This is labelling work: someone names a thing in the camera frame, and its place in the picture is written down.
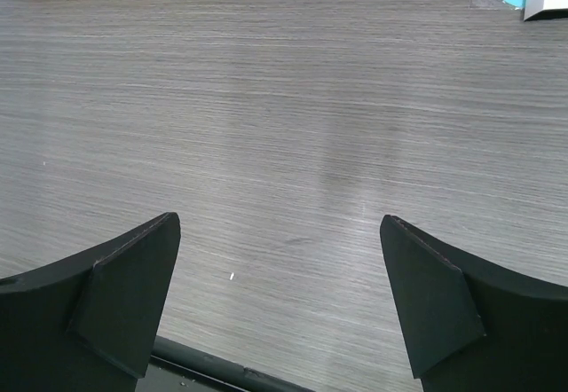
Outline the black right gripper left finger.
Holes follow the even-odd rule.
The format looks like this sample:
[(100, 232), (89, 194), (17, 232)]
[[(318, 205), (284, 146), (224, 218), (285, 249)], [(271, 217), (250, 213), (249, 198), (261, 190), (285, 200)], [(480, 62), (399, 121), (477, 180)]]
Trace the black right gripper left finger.
[(1, 281), (3, 391), (133, 391), (146, 375), (180, 243), (167, 212)]

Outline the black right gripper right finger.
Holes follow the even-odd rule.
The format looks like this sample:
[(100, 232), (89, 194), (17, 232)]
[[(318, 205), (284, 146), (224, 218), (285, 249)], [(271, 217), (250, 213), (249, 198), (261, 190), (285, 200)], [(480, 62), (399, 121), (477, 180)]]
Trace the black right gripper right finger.
[(567, 289), (386, 215), (380, 238), (411, 371), (425, 391), (565, 391)]

